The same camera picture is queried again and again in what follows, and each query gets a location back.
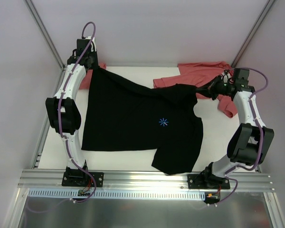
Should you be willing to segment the black t shirt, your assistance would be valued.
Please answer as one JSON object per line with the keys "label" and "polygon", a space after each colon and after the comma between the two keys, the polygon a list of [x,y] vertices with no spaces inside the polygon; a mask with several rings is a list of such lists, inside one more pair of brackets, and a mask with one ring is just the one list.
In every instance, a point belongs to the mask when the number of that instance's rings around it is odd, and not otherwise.
{"label": "black t shirt", "polygon": [[157,170],[167,175],[191,172],[203,140],[196,104],[193,85],[152,89],[96,69],[89,87],[82,149],[154,149],[152,166]]}

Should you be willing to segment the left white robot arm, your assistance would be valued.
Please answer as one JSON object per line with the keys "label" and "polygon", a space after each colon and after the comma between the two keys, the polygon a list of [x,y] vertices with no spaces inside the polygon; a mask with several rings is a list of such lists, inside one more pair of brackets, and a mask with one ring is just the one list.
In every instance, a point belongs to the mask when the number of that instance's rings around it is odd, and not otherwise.
{"label": "left white robot arm", "polygon": [[58,91],[45,101],[50,126],[60,135],[66,151],[67,165],[62,186],[86,186],[91,182],[86,159],[79,141],[81,114],[75,103],[80,84],[88,70],[98,67],[93,37],[81,37],[67,61],[64,78]]}

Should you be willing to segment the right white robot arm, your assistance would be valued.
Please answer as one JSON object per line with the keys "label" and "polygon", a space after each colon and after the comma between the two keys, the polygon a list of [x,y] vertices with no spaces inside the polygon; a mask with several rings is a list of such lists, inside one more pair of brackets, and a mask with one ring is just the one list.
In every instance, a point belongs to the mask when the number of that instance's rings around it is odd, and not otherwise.
{"label": "right white robot arm", "polygon": [[201,172],[202,183],[214,188],[228,183],[228,177],[238,169],[253,171],[261,164],[274,138],[259,114],[256,97],[265,88],[256,90],[248,83],[251,68],[225,69],[222,74],[197,89],[198,93],[215,99],[219,95],[231,98],[238,114],[239,127],[228,143],[227,154],[211,162]]}

